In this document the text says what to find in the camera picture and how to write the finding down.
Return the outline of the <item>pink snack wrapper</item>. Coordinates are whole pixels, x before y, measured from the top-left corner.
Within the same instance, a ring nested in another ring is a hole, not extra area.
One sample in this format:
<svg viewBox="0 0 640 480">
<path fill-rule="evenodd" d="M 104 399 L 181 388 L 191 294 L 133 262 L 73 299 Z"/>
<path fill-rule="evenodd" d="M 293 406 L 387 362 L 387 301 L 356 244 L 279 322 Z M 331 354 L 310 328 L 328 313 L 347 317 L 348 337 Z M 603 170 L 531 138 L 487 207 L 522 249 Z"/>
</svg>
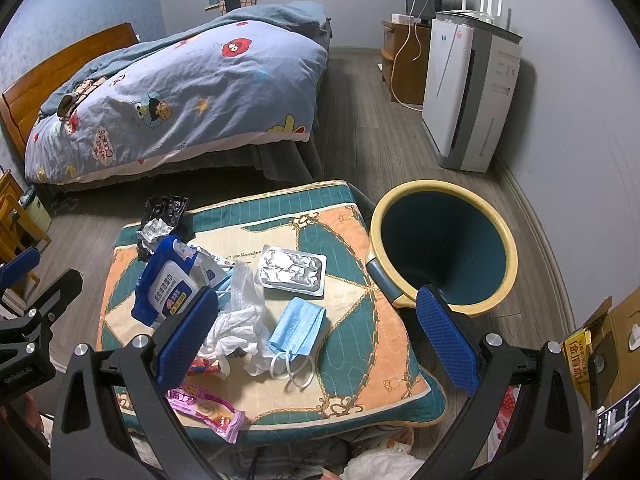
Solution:
<svg viewBox="0 0 640 480">
<path fill-rule="evenodd" d="M 231 444 L 238 440 L 245 413 L 231 403 L 194 385 L 170 389 L 165 398 L 176 412 L 204 422 L 222 440 Z"/>
</svg>

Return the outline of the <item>blue wet wipes pack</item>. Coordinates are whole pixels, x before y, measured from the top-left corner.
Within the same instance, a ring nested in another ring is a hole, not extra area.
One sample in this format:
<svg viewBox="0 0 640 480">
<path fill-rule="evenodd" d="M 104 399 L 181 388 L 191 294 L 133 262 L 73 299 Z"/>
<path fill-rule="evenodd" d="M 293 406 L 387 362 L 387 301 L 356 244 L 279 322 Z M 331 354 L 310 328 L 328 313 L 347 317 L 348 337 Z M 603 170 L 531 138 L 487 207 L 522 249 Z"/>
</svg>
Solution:
<svg viewBox="0 0 640 480">
<path fill-rule="evenodd" d="M 151 328 L 180 313 L 204 288 L 218 289 L 232 274 L 233 262 L 204 248 L 165 237 L 149 258 L 136 288 L 132 317 Z"/>
</svg>

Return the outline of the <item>white plastic bag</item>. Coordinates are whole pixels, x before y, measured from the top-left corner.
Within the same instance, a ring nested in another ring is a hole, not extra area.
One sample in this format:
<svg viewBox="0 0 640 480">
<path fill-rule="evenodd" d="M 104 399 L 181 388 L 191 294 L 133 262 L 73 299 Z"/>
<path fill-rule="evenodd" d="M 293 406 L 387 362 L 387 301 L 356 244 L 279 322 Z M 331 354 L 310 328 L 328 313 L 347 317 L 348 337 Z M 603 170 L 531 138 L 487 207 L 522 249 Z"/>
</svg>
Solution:
<svg viewBox="0 0 640 480">
<path fill-rule="evenodd" d="M 231 278 L 218 290 L 217 298 L 218 314 L 198 357 L 218 367 L 213 375 L 220 379 L 230 375 L 230 360 L 238 353 L 242 353 L 243 368 L 250 376 L 268 372 L 274 353 L 269 347 L 271 333 L 265 324 L 267 308 L 247 263 L 234 264 Z"/>
</svg>

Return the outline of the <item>black wrapper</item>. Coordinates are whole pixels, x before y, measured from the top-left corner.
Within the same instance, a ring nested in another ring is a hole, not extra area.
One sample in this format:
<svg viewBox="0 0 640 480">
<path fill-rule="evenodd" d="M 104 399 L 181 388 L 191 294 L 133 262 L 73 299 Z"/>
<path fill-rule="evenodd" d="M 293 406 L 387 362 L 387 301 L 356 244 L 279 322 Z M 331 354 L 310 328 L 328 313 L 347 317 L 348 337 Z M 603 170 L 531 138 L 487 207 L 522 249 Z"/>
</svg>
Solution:
<svg viewBox="0 0 640 480">
<path fill-rule="evenodd" d="M 160 242 L 175 235 L 180 242 L 192 240 L 194 233 L 183 219 L 189 199 L 180 195 L 152 196 L 145 202 L 144 215 L 137 229 L 138 260 L 147 262 Z"/>
</svg>

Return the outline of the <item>blue face mask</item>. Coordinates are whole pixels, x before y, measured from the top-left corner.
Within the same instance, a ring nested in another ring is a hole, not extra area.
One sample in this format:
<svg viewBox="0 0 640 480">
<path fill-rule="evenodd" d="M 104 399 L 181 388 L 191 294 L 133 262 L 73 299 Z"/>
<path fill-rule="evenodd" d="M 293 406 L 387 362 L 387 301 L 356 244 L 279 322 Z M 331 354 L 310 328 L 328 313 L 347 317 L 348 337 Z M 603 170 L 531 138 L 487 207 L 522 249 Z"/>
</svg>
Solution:
<svg viewBox="0 0 640 480">
<path fill-rule="evenodd" d="M 273 379 L 286 380 L 298 390 L 310 386 L 316 370 L 311 353 L 325 320 L 326 309 L 318 304 L 294 297 L 286 305 L 269 338 Z"/>
</svg>

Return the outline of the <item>silver blister pack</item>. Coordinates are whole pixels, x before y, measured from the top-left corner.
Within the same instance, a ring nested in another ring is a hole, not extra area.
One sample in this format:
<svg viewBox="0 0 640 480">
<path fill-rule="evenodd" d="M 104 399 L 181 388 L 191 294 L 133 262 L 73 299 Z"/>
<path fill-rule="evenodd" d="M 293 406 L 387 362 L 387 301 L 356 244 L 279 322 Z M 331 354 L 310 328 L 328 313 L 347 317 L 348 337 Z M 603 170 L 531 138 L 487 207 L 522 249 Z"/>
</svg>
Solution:
<svg viewBox="0 0 640 480">
<path fill-rule="evenodd" d="M 325 255 L 265 245 L 258 259 L 255 281 L 263 288 L 321 297 L 327 263 Z"/>
</svg>

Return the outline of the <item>teal yellow trash bin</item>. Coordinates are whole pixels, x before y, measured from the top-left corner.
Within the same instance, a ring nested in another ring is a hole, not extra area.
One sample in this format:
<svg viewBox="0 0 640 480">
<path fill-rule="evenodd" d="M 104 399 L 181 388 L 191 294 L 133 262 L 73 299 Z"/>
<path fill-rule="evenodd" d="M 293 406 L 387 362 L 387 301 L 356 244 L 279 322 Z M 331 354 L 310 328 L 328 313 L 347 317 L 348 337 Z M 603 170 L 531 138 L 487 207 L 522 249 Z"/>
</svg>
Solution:
<svg viewBox="0 0 640 480">
<path fill-rule="evenodd" d="M 513 234 L 483 197 L 439 180 L 388 191 L 372 210 L 366 268 L 397 309 L 432 286 L 452 310 L 483 315 L 506 299 L 518 275 Z"/>
</svg>

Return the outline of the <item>wooden chair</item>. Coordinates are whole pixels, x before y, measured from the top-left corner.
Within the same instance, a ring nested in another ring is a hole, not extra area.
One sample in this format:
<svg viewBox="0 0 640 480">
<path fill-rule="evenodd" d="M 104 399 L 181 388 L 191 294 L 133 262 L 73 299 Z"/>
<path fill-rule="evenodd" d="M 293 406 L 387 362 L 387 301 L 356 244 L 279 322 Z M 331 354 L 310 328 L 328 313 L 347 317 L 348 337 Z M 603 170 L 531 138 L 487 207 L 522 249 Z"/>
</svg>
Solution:
<svg viewBox="0 0 640 480">
<path fill-rule="evenodd" d="M 1 171 L 1 262 L 8 263 L 28 248 L 43 252 L 51 243 L 46 231 L 32 221 L 18 199 L 22 188 L 10 170 Z"/>
</svg>

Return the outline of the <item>green white jar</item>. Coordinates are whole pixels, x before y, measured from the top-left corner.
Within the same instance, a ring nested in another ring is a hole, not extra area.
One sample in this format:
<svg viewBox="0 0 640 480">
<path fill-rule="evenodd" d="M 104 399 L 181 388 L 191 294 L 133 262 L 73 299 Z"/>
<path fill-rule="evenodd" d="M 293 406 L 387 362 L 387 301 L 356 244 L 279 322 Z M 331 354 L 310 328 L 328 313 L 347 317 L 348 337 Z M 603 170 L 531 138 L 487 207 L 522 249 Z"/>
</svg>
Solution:
<svg viewBox="0 0 640 480">
<path fill-rule="evenodd" d="M 33 185 L 29 185 L 29 187 L 26 188 L 26 191 L 20 197 L 18 203 L 24 211 L 27 212 L 32 222 L 34 222 L 41 231 L 47 233 L 52 223 L 52 218 L 37 195 L 36 188 Z"/>
</svg>

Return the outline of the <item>yellow printed box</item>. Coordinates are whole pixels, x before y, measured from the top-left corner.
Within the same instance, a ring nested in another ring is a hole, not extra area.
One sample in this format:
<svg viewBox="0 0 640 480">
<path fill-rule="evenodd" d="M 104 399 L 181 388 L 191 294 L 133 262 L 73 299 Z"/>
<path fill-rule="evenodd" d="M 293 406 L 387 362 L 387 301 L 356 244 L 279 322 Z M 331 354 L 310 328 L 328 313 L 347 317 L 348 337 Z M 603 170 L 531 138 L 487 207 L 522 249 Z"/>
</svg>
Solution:
<svg viewBox="0 0 640 480">
<path fill-rule="evenodd" d="M 563 342 L 563 353 L 576 390 L 590 403 L 590 377 L 588 360 L 592 355 L 592 337 L 589 328 L 582 327 Z"/>
</svg>

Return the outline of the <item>cardboard box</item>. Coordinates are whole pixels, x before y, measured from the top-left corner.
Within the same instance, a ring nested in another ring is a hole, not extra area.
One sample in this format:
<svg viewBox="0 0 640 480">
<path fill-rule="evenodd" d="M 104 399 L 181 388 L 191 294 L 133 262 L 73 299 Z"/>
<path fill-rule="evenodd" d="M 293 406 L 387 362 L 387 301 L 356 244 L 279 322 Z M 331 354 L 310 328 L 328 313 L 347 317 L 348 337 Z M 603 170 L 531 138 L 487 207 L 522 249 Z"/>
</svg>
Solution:
<svg viewBox="0 0 640 480">
<path fill-rule="evenodd" d="M 608 408 L 639 385 L 639 289 L 617 306 L 606 298 L 582 327 L 591 335 L 590 408 Z"/>
</svg>

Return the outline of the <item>teal orange patterned cushion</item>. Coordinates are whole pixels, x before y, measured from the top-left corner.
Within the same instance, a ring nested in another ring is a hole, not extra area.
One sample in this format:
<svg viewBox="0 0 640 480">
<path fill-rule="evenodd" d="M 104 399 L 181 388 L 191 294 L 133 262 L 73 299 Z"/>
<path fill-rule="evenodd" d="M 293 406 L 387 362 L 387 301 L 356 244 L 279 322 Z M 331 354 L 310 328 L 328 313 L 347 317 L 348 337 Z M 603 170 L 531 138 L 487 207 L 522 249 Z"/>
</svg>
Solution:
<svg viewBox="0 0 640 480">
<path fill-rule="evenodd" d="M 442 419 L 442 387 L 419 364 L 404 323 L 367 272 L 369 237 L 347 183 L 307 184 L 195 209 L 192 228 L 198 246 L 251 266 L 268 245 L 326 257 L 319 299 L 326 322 L 307 388 L 269 374 L 250 377 L 240 360 L 232 361 L 227 378 L 196 378 L 246 415 L 239 445 L 302 442 L 378 425 L 427 427 Z"/>
</svg>

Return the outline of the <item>blue cartoon duvet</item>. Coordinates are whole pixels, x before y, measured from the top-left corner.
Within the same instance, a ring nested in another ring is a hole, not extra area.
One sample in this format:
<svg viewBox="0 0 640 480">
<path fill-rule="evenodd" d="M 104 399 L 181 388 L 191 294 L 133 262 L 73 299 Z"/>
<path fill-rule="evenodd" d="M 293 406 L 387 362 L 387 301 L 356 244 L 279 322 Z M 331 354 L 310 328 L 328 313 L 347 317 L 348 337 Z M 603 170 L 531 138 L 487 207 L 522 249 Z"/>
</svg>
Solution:
<svg viewBox="0 0 640 480">
<path fill-rule="evenodd" d="M 23 158 L 29 182 L 131 179 L 221 154 L 306 182 L 331 25 L 313 1 L 236 9 L 87 62 L 42 103 Z"/>
</svg>

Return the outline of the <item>white air purifier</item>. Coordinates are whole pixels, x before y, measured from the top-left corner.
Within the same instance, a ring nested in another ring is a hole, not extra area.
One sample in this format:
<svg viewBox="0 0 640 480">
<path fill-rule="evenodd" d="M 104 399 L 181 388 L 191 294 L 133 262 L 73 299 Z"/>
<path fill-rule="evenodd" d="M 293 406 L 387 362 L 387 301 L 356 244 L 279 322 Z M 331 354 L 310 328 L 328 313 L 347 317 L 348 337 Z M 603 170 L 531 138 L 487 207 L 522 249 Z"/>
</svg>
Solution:
<svg viewBox="0 0 640 480">
<path fill-rule="evenodd" d="M 442 168 L 488 170 L 518 82 L 521 41 L 483 14 L 436 13 L 422 122 Z"/>
</svg>

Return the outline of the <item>wooden side cabinet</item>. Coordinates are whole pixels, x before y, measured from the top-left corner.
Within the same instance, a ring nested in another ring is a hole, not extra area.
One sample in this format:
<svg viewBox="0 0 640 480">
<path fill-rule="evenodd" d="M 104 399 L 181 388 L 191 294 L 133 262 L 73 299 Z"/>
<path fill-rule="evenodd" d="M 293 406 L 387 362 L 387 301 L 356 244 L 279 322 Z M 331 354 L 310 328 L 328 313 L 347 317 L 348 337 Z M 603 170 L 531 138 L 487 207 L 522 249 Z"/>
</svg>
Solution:
<svg viewBox="0 0 640 480">
<path fill-rule="evenodd" d="M 424 25 L 382 21 L 382 79 L 390 99 L 409 106 L 423 104 L 431 29 Z"/>
</svg>

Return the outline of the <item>white wifi router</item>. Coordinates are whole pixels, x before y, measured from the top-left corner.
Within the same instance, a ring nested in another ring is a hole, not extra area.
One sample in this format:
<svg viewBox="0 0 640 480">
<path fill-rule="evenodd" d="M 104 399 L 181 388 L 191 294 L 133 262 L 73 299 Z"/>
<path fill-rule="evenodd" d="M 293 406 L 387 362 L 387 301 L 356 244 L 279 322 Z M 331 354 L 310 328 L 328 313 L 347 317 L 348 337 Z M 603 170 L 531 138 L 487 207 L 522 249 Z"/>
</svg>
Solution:
<svg viewBox="0 0 640 480">
<path fill-rule="evenodd" d="M 511 27 L 511 10 L 504 0 L 461 0 L 459 12 L 505 30 Z"/>
</svg>

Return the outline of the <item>wooden bed frame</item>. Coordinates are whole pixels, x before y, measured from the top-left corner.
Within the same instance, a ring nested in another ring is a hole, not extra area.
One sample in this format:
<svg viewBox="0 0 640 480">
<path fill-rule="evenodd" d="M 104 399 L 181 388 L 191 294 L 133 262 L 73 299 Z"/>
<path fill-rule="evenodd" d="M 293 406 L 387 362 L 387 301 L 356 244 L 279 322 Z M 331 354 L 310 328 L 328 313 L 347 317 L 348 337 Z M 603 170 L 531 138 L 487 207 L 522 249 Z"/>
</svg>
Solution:
<svg viewBox="0 0 640 480">
<path fill-rule="evenodd" d="M 2 126 L 20 159 L 35 125 L 40 106 L 82 66 L 98 56 L 137 44 L 130 23 L 103 29 L 50 56 L 1 92 Z"/>
</svg>

